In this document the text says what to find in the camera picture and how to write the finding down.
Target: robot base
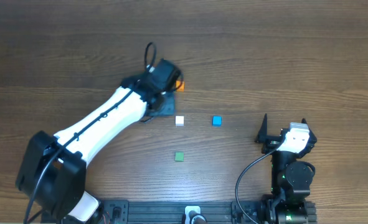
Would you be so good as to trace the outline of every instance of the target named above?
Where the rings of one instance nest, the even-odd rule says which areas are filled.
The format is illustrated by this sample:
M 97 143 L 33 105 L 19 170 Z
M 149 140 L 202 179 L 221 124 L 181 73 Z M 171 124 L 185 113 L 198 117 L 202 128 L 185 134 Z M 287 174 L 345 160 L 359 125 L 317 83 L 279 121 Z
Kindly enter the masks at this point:
M 209 224 L 243 224 L 252 222 L 243 218 L 236 202 L 129 202 L 127 200 L 104 200 L 103 210 L 110 224 L 182 224 L 182 215 L 186 206 L 200 206 L 202 215 Z M 260 202 L 243 201 L 243 208 L 256 218 Z M 308 224 L 317 224 L 315 204 L 306 202 Z M 56 223 L 47 213 L 41 218 L 41 223 Z M 78 224 L 75 218 L 66 217 L 61 223 Z

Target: wooden tabletop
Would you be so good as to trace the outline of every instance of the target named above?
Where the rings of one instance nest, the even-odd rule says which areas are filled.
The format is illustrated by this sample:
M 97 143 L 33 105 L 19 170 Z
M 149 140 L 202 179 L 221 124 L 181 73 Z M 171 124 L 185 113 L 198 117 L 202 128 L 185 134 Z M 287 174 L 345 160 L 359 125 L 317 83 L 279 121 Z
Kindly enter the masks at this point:
M 306 118 L 318 143 L 308 200 L 320 223 L 368 223 L 368 1 L 0 0 L 0 222 L 21 222 L 15 186 L 30 137 L 65 129 L 143 71 L 144 47 L 185 76 L 177 114 L 133 124 L 90 164 L 86 189 L 132 201 L 232 201 L 271 134 Z M 211 126 L 213 115 L 222 127 Z M 174 162 L 176 151 L 184 162 Z M 241 200 L 270 191 L 270 161 Z

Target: robotic arm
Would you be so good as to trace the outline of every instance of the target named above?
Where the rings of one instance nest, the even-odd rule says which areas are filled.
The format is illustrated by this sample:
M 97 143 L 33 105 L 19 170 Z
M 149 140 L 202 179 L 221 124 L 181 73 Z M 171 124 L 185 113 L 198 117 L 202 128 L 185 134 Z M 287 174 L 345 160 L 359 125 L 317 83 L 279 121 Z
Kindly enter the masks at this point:
M 16 187 L 30 196 L 24 223 L 34 201 L 57 220 L 66 215 L 81 222 L 98 223 L 103 207 L 84 191 L 85 174 L 96 154 L 120 131 L 144 116 L 173 115 L 174 89 L 181 71 L 171 62 L 161 59 L 153 67 L 154 49 L 145 72 L 126 78 L 111 98 L 73 126 L 49 136 L 35 134 L 26 149 Z

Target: orange cube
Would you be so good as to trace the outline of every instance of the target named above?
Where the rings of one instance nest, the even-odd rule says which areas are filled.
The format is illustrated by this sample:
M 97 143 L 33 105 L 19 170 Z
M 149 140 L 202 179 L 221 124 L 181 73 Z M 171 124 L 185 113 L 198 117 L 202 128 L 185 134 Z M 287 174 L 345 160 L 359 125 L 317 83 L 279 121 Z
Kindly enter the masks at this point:
M 181 81 L 177 80 L 176 81 L 176 88 L 179 87 L 179 85 L 181 84 Z M 182 85 L 177 89 L 177 91 L 184 91 L 185 89 L 185 82 L 182 81 Z

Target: small block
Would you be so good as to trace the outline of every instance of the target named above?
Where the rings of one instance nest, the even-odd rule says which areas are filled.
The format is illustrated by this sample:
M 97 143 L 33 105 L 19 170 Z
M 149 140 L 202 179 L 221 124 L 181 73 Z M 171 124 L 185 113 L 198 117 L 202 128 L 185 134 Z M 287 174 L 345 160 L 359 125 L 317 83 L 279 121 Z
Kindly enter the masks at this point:
M 179 85 L 181 84 L 181 81 L 177 80 L 176 81 L 176 88 L 179 87 Z M 177 89 L 177 91 L 184 91 L 185 89 L 185 82 L 182 81 L 182 85 Z
M 221 116 L 213 116 L 213 126 L 220 127 L 222 122 Z
M 176 116 L 176 126 L 184 125 L 184 116 Z
M 184 153 L 183 152 L 176 152 L 176 162 L 184 162 Z

